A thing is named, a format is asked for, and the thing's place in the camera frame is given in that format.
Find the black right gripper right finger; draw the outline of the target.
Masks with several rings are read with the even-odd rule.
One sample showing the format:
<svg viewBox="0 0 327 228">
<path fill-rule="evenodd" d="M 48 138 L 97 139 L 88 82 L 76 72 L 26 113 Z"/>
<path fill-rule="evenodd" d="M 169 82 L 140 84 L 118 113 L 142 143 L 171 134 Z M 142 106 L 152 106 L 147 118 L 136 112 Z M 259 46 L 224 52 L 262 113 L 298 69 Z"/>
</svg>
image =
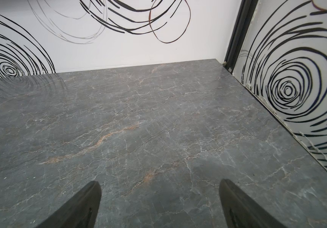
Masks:
<svg viewBox="0 0 327 228">
<path fill-rule="evenodd" d="M 219 196 L 229 228 L 285 227 L 229 179 L 221 180 Z"/>
</svg>

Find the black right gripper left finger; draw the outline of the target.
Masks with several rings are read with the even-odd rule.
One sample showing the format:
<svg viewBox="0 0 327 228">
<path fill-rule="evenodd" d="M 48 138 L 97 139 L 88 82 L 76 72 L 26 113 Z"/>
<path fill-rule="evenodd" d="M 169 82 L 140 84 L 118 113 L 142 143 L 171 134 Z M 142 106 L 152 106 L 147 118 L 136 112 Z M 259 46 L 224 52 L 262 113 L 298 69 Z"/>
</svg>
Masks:
<svg viewBox="0 0 327 228">
<path fill-rule="evenodd" d="M 37 228 L 93 228 L 101 201 L 98 181 L 90 181 Z"/>
</svg>

